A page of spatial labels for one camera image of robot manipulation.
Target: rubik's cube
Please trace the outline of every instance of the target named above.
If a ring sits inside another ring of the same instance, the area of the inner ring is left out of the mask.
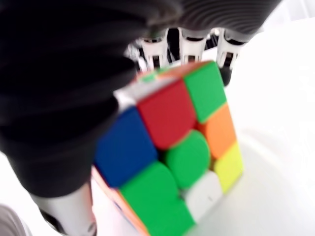
[[[140,233],[181,236],[243,171],[221,75],[208,61],[140,80],[98,142],[93,176]]]

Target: ribbed black material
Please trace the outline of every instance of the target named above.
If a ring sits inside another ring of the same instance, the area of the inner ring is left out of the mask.
[[[168,26],[253,33],[279,0],[3,0],[0,150],[40,197],[90,177],[97,138],[114,121],[112,92],[134,76],[123,52]]]
[[[222,27],[244,34],[255,33],[281,0],[183,0],[183,28],[204,30]]]

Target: robotic hand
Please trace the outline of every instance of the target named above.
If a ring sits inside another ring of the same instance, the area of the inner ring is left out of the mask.
[[[123,56],[143,38],[151,67],[166,60],[166,32],[181,29],[182,63],[200,60],[220,32],[228,84],[242,45],[280,0],[7,0],[0,10],[0,150],[58,232],[95,236],[90,188],[97,139],[115,120],[113,91],[136,69]]]

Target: white surface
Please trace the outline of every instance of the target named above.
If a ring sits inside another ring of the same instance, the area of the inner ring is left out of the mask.
[[[28,226],[10,207],[0,204],[1,236],[32,236]]]
[[[270,27],[309,17],[315,17],[314,0],[283,0],[270,14],[262,28],[268,30]]]
[[[257,35],[243,49],[226,92],[245,172],[188,236],[315,235],[314,27],[315,19],[296,22]],[[291,37],[295,30],[301,37]],[[16,210],[34,236],[57,236],[4,156],[0,176],[0,203]],[[95,182],[92,189],[98,235],[137,236]]]
[[[182,196],[192,218],[199,223],[223,196],[218,176],[208,171]]]

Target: yellow sticker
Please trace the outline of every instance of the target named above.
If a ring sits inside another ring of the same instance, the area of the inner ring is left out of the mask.
[[[237,142],[215,162],[214,171],[219,177],[223,193],[226,193],[243,172],[243,161]]]

